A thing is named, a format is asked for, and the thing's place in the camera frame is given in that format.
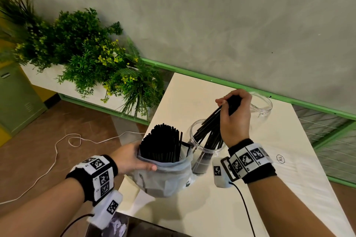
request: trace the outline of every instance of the person's left hand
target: person's left hand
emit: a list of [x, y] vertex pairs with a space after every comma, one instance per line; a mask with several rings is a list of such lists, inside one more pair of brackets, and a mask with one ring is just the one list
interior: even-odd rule
[[137, 151], [140, 142], [129, 143], [118, 148], [110, 154], [110, 157], [115, 161], [118, 167], [118, 174], [127, 174], [136, 169], [144, 169], [147, 171], [156, 171], [157, 166], [141, 161], [137, 158]]

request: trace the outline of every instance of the jar rim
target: jar rim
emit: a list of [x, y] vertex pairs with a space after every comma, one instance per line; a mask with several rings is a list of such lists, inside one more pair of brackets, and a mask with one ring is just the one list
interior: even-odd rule
[[220, 149], [207, 149], [204, 148], [203, 146], [201, 146], [195, 139], [194, 139], [194, 135], [193, 135], [193, 127], [199, 123], [204, 122], [206, 119], [199, 119], [197, 121], [195, 121], [191, 126], [190, 126], [190, 140], [192, 141], [194, 147], [196, 147], [197, 149], [199, 149], [200, 151], [204, 152], [204, 153], [208, 153], [208, 154], [216, 154], [219, 153], [221, 150], [223, 150], [225, 148], [225, 145], [223, 145]]
[[249, 92], [252, 96], [257, 96], [259, 97], [260, 99], [262, 99], [264, 102], [266, 102], [268, 104], [268, 107], [267, 108], [259, 108], [257, 107], [256, 105], [253, 105], [252, 103], [250, 104], [250, 106], [254, 109], [254, 110], [257, 110], [257, 111], [260, 111], [260, 112], [263, 112], [263, 113], [269, 113], [272, 108], [273, 108], [273, 103], [272, 101], [265, 97], [265, 96], [262, 96], [260, 95], [259, 93], [257, 92]]

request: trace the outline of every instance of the planter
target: planter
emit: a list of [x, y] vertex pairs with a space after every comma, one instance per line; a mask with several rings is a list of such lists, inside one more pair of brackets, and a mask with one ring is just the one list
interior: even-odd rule
[[[58, 75], [63, 73], [63, 65], [52, 65], [52, 67], [44, 69], [42, 73], [38, 73], [37, 68], [31, 64], [27, 64], [25, 66], [21, 65], [21, 67], [33, 85], [58, 92], [59, 94], [64, 95], [68, 101], [71, 101], [70, 98], [73, 98], [72, 102], [74, 103], [76, 103], [76, 101], [81, 101], [82, 103], [96, 105], [97, 107], [107, 109], [106, 112], [108, 113], [112, 111], [111, 114], [116, 116], [121, 116], [131, 120], [134, 118], [132, 116], [134, 111], [128, 115], [121, 114], [120, 109], [125, 103], [122, 96], [111, 96], [107, 103], [101, 101], [100, 99], [103, 99], [106, 94], [106, 90], [101, 85], [94, 87], [93, 95], [90, 95], [87, 98], [82, 98], [82, 96], [75, 90], [75, 83], [65, 81], [60, 84], [56, 78]], [[147, 116], [142, 116], [140, 113], [137, 114], [135, 119], [137, 119], [137, 121], [141, 121], [140, 123], [148, 123]]]

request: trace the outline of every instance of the bundle of black straws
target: bundle of black straws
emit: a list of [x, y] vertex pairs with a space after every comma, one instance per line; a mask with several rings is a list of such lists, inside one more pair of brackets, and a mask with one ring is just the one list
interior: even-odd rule
[[[242, 98], [240, 96], [231, 96], [227, 99], [229, 104], [229, 115], [233, 114], [241, 104]], [[216, 150], [220, 149], [223, 145], [223, 139], [220, 134], [220, 109], [216, 109], [203, 123], [202, 126], [198, 129], [198, 131], [194, 134], [194, 140], [201, 144], [205, 137], [209, 134], [207, 141], [204, 145], [205, 149], [208, 150]], [[212, 153], [202, 152], [192, 167], [193, 173], [195, 174], [203, 174], [207, 171], [209, 166], [209, 161], [212, 157]]]
[[141, 157], [157, 162], [180, 160], [183, 133], [174, 127], [156, 125], [140, 144]]

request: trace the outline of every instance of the green cabinet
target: green cabinet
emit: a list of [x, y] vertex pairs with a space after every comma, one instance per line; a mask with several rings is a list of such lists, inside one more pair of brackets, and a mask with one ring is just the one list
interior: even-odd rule
[[0, 126], [15, 135], [46, 110], [18, 64], [0, 69]]

